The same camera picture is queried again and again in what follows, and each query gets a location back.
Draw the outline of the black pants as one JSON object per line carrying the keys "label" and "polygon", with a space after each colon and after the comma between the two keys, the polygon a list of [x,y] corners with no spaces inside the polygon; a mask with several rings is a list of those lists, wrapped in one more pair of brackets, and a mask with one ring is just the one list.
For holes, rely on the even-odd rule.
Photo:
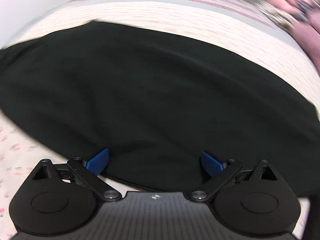
{"label": "black pants", "polygon": [[1,51],[1,110],[70,159],[108,148],[104,175],[192,191],[204,150],[269,160],[299,197],[319,192],[319,120],[283,79],[192,38],[91,22]]}

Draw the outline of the cherry print bed sheet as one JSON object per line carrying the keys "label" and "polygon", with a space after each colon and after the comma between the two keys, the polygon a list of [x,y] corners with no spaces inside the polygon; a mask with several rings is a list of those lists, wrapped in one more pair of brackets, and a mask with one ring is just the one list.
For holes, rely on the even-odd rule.
{"label": "cherry print bed sheet", "polygon": [[319,239],[319,122],[268,70],[186,36],[93,21],[1,52],[1,109],[66,164],[10,202],[16,239]]}

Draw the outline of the pink folded clothes pile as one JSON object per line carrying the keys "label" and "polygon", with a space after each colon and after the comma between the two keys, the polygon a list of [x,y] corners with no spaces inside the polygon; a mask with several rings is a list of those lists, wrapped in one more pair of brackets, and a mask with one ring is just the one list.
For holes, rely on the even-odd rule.
{"label": "pink folded clothes pile", "polygon": [[259,0],[255,6],[290,34],[319,68],[319,0]]}

